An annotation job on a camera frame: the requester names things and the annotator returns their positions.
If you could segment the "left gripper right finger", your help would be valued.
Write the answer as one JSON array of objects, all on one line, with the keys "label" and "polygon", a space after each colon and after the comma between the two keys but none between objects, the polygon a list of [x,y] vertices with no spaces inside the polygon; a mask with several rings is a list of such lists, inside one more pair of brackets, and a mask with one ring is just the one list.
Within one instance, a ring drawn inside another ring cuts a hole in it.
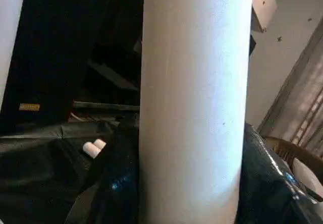
[{"label": "left gripper right finger", "polygon": [[305,186],[245,124],[237,223],[322,223]]}]

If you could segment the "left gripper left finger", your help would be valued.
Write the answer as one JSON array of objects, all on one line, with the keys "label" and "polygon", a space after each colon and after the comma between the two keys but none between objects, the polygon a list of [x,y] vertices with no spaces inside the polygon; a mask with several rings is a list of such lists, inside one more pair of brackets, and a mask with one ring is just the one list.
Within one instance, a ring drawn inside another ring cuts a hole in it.
[{"label": "left gripper left finger", "polygon": [[92,163],[65,223],[137,223],[139,130],[119,126]]}]

